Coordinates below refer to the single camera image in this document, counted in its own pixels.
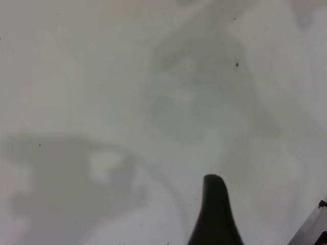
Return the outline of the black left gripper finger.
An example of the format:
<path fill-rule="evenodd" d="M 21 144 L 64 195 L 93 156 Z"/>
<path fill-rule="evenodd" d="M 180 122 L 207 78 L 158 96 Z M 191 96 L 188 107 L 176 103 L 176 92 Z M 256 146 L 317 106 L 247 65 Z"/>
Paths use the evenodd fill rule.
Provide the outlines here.
<path fill-rule="evenodd" d="M 188 244 L 243 244 L 220 176 L 204 176 L 201 209 Z"/>

